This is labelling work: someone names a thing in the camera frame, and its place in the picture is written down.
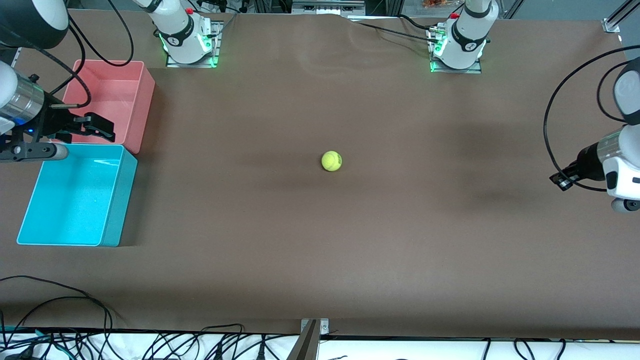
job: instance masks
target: pink plastic container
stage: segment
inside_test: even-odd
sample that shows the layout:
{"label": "pink plastic container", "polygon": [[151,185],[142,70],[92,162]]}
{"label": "pink plastic container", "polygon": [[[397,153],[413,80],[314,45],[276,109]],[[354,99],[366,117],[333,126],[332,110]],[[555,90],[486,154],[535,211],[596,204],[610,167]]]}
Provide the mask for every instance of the pink plastic container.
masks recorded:
{"label": "pink plastic container", "polygon": [[[116,133],[113,143],[124,145],[132,154],[139,153],[156,85],[145,63],[132,61],[127,66],[114,67],[102,60],[86,60],[79,75],[91,91],[92,101],[89,106],[71,112],[78,116],[94,112],[112,121]],[[84,89],[74,79],[67,86],[63,101],[78,104],[85,100]],[[97,136],[81,135],[73,135],[72,142],[111,143]]]}

